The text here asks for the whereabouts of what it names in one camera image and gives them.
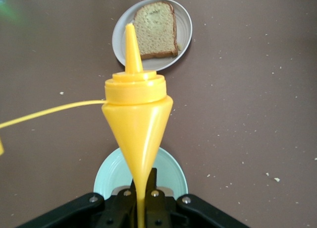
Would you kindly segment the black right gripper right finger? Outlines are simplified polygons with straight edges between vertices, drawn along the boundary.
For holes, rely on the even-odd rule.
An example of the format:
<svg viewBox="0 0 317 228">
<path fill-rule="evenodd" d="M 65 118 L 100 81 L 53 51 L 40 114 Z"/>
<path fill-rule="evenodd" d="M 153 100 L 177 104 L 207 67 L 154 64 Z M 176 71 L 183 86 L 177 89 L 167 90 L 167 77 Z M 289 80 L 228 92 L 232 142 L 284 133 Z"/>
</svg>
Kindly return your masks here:
<svg viewBox="0 0 317 228">
<path fill-rule="evenodd" d="M 194 194 L 177 199 L 157 188 L 157 169 L 150 172 L 145 198 L 147 228 L 247 228 L 248 226 Z"/>
</svg>

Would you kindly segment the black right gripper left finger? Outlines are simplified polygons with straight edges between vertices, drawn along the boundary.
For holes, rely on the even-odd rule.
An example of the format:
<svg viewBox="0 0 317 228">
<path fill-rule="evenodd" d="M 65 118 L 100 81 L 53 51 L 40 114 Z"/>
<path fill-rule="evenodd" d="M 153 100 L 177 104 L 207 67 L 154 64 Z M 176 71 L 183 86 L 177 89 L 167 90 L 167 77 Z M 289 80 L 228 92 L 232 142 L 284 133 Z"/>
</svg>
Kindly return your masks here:
<svg viewBox="0 0 317 228">
<path fill-rule="evenodd" d="M 105 199 L 91 192 L 40 215 L 20 228 L 130 228 L 135 225 L 134 184 Z"/>
</svg>

